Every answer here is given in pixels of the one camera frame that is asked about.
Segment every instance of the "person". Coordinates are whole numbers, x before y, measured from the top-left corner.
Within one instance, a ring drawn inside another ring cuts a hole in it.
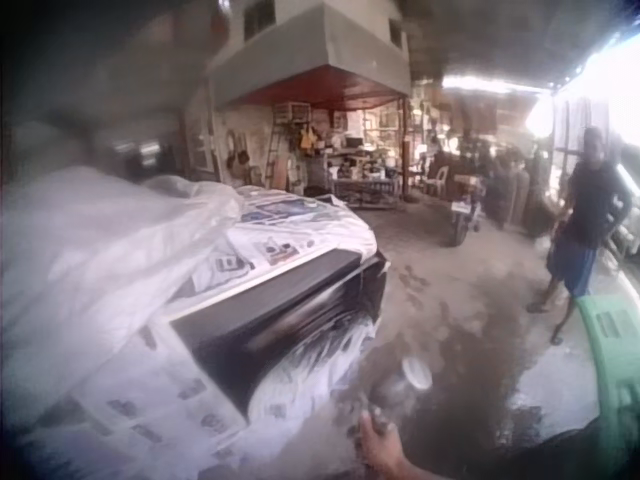
[[[385,480],[447,480],[413,465],[404,455],[398,428],[389,424],[380,435],[369,412],[360,416],[360,437],[365,461]]]
[[[623,206],[611,222],[608,218],[616,196]],[[551,280],[541,300],[527,306],[530,313],[547,312],[560,283],[564,282],[570,295],[569,303],[564,318],[551,336],[552,344],[562,343],[560,331],[573,314],[576,299],[587,294],[598,248],[622,223],[631,205],[631,194],[615,163],[605,159],[601,131],[587,128],[582,160],[569,178],[566,203],[558,217],[547,258]]]

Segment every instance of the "hand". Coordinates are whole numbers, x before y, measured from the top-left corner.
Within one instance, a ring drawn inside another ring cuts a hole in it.
[[[387,478],[396,478],[406,462],[398,428],[389,424],[384,435],[378,435],[373,428],[369,412],[360,416],[362,453],[369,465]]]

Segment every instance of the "motorcycle wheel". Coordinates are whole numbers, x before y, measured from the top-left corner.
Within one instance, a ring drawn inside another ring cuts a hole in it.
[[[458,214],[453,222],[453,234],[451,236],[451,246],[459,247],[467,238],[467,232],[469,231],[469,224],[465,215]]]

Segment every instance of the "blue shorts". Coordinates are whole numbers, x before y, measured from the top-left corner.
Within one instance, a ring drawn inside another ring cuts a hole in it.
[[[560,235],[547,257],[547,270],[553,278],[564,281],[572,297],[583,297],[589,289],[596,254],[596,249],[583,247]]]

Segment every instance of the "concrete floor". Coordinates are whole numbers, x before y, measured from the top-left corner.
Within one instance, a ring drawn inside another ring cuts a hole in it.
[[[406,355],[428,364],[433,386],[405,395],[386,413],[400,426],[408,458],[440,475],[486,477],[513,452],[597,417],[596,376],[582,322],[573,318],[564,343],[554,347],[549,337],[562,316],[562,299],[549,314],[524,310],[548,280],[546,249],[486,220],[461,247],[445,247],[448,212],[423,204],[361,216],[391,261],[377,338],[345,389],[305,423],[276,461],[243,478],[361,476],[346,435],[353,402],[397,372]],[[601,259],[593,283],[620,290],[612,278],[618,273]]]

